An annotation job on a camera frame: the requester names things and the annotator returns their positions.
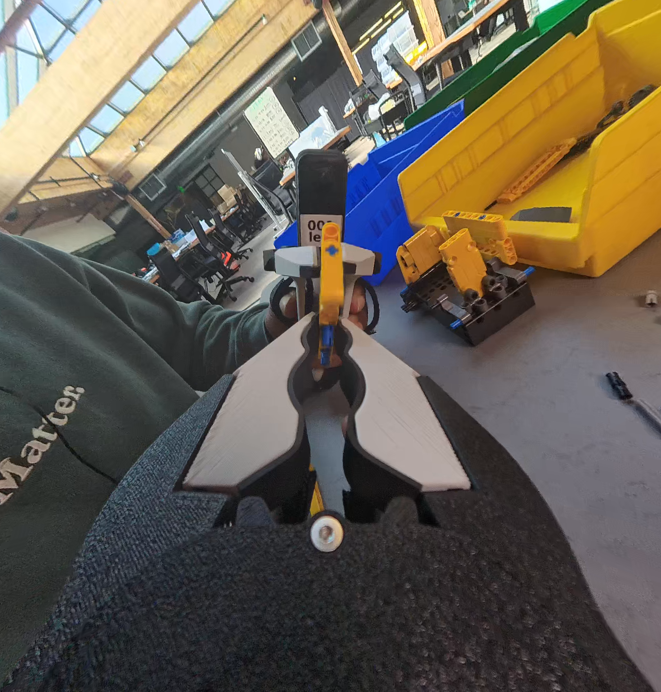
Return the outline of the black lego link assembly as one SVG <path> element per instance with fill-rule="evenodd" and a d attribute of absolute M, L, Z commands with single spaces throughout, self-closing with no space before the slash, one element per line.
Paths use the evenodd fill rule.
<path fill-rule="evenodd" d="M 635 108 L 639 103 L 651 95 L 657 86 L 647 84 L 638 91 L 635 91 L 628 99 L 619 99 L 612 104 L 608 113 L 595 125 L 594 129 L 580 136 L 572 148 L 566 154 L 567 157 L 576 156 L 587 151 L 594 140 L 602 134 L 609 126 L 616 123 L 621 117 Z"/>

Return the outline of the pile of small lego pins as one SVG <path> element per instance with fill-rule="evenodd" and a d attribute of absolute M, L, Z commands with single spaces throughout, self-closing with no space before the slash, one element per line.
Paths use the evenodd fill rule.
<path fill-rule="evenodd" d="M 647 290 L 644 297 L 644 306 L 649 309 L 654 309 L 659 305 L 658 292 L 656 290 Z M 643 418 L 661 434 L 661 409 L 652 406 L 639 397 L 634 396 L 625 380 L 616 372 L 608 372 L 605 375 L 608 385 L 615 397 L 634 410 L 638 411 Z"/>

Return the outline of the black office chair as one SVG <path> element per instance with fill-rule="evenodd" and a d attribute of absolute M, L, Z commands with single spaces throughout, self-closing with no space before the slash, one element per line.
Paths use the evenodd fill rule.
<path fill-rule="evenodd" d="M 249 281 L 253 283 L 255 279 L 239 273 L 239 255 L 229 252 L 228 248 L 222 246 L 218 238 L 212 233 L 210 235 L 207 234 L 201 221 L 195 215 L 186 213 L 185 218 L 196 234 L 198 240 L 196 249 L 200 253 L 198 261 L 205 267 L 206 281 L 213 282 L 214 277 L 217 277 L 218 300 L 221 300 L 222 296 L 226 295 L 231 302 L 236 302 L 237 297 L 232 291 L 232 286 L 240 282 Z"/>

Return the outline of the blue plastic bin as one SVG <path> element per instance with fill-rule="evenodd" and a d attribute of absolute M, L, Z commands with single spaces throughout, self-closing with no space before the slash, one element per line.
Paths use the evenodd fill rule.
<path fill-rule="evenodd" d="M 398 247 L 413 234 L 397 182 L 399 173 L 463 120 L 464 100 L 460 100 L 371 151 L 365 163 L 349 169 L 344 238 L 381 254 L 381 270 L 369 278 L 371 285 L 380 285 L 395 268 Z"/>

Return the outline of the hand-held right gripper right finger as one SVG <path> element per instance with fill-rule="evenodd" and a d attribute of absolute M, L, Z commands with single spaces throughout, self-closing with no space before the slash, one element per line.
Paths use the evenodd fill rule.
<path fill-rule="evenodd" d="M 349 410 L 342 466 L 349 523 L 398 515 L 437 524 L 429 497 L 469 491 L 472 481 L 425 391 L 433 382 L 348 319 L 338 327 L 340 388 Z"/>

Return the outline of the yellow lego ladder frame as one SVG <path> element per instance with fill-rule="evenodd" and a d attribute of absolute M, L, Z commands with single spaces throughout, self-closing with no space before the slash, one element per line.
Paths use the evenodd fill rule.
<path fill-rule="evenodd" d="M 577 142 L 577 138 L 568 138 L 552 146 L 497 196 L 496 203 L 510 204 L 524 196 L 570 152 Z"/>

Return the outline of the person in green sweatshirt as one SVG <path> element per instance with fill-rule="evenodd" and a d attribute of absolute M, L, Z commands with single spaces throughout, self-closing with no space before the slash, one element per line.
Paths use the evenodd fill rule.
<path fill-rule="evenodd" d="M 173 300 L 0 230 L 0 687 L 115 486 L 197 400 L 146 342 Z"/>

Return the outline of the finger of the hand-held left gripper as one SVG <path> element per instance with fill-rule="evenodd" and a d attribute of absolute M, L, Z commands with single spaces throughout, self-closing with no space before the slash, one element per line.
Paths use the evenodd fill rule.
<path fill-rule="evenodd" d="M 320 247 L 284 247 L 275 250 L 274 272 L 280 276 L 291 278 L 320 277 Z"/>
<path fill-rule="evenodd" d="M 375 273 L 375 253 L 371 250 L 341 244 L 344 276 L 372 276 Z"/>

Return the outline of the yellow plastic bin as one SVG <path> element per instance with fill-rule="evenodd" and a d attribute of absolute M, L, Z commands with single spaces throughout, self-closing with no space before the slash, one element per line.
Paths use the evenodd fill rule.
<path fill-rule="evenodd" d="M 656 90 L 587 151 L 565 156 L 515 202 L 496 203 L 534 160 L 647 84 Z M 661 229 L 661 1 L 592 13 L 580 35 L 562 37 L 397 181 L 417 229 L 447 210 L 498 214 L 521 262 L 602 275 Z M 571 207 L 571 221 L 510 221 L 544 206 Z"/>

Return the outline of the green plastic bin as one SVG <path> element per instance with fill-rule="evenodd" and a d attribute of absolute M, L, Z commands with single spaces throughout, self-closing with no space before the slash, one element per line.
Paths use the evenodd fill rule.
<path fill-rule="evenodd" d="M 462 102 L 464 117 L 470 116 L 490 97 L 511 82 L 562 37 L 580 35 L 594 11 L 608 1 L 560 1 L 540 13 L 533 24 L 516 32 L 473 66 L 459 73 L 425 105 L 405 119 L 406 131 Z"/>

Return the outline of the dark grey flat lego panel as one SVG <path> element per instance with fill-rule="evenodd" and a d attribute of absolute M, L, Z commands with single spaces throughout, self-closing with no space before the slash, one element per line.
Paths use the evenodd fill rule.
<path fill-rule="evenodd" d="M 571 216 L 572 208 L 569 206 L 544 206 L 519 210 L 510 217 L 510 221 L 569 223 Z"/>

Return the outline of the person's left hand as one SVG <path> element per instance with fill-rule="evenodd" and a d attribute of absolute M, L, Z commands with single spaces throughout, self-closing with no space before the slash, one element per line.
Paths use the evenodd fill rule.
<path fill-rule="evenodd" d="M 298 320 L 296 292 L 289 290 L 278 303 L 278 311 L 283 319 L 275 313 L 271 306 L 265 314 L 264 326 L 270 340 L 278 338 Z M 356 283 L 352 291 L 352 299 L 347 319 L 364 330 L 369 324 L 369 310 L 366 302 L 366 290 Z"/>

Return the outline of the black and yellow lego model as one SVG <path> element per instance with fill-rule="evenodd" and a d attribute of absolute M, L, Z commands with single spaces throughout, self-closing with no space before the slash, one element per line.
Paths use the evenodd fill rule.
<path fill-rule="evenodd" d="M 421 311 L 476 346 L 531 310 L 531 266 L 503 217 L 447 210 L 430 217 L 396 252 L 406 313 Z"/>

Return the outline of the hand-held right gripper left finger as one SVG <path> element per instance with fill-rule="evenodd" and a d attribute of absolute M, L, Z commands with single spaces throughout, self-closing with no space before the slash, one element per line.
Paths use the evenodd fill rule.
<path fill-rule="evenodd" d="M 284 523 L 308 518 L 314 480 L 301 402 L 315 326 L 314 316 L 303 317 L 234 372 L 185 467 L 183 490 L 259 497 Z"/>

